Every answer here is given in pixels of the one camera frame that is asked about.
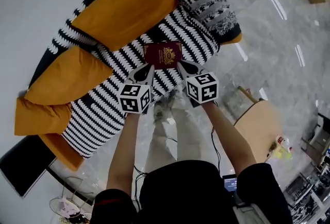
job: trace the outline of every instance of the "person's left arm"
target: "person's left arm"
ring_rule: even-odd
[[[131,200],[135,160],[138,114],[128,114],[115,149],[107,182],[107,190],[95,198],[91,224],[111,218],[116,223],[132,223],[137,211]]]

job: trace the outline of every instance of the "wooden tabletop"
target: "wooden tabletop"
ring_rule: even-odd
[[[251,146],[257,163],[267,160],[270,146],[282,135],[277,111],[267,100],[253,104],[234,126]]]

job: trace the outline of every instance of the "passport cover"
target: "passport cover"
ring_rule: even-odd
[[[156,70],[176,68],[182,59],[182,47],[179,41],[148,43],[143,47],[146,63],[155,66]]]

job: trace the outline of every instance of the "black sleeve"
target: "black sleeve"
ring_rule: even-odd
[[[256,204],[270,223],[292,224],[287,201],[266,163],[254,164],[237,178],[237,195],[246,203]]]
[[[90,223],[132,223],[136,216],[129,195],[118,189],[107,189],[96,196]]]

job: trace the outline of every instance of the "black and white throw blanket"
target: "black and white throw blanket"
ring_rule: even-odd
[[[179,40],[183,58],[204,64],[219,51],[220,43],[240,33],[235,14],[226,0],[179,0],[177,8],[152,29],[136,38],[119,51],[110,52],[102,44],[73,27],[71,22],[93,0],[84,0],[71,18],[58,31],[41,59],[31,83],[58,55],[78,45],[113,68],[113,75],[71,102],[72,116],[62,136],[84,158],[89,158],[105,142],[121,131],[124,113],[117,101],[117,91],[128,73],[141,64],[143,44]],[[176,69],[158,70],[154,77],[153,101],[175,88],[182,79]]]

